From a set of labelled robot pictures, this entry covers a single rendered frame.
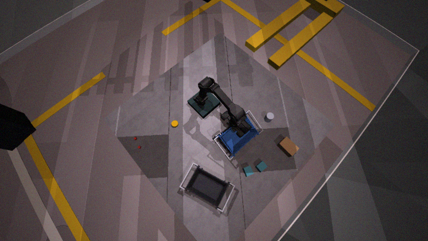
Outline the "tan rectangular box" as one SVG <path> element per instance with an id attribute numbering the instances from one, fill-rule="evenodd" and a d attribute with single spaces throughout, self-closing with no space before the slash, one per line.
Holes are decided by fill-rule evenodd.
<path id="1" fill-rule="evenodd" d="M 288 137 L 285 137 L 278 145 L 279 147 L 288 157 L 293 156 L 297 151 L 298 147 L 294 142 L 292 142 Z"/>

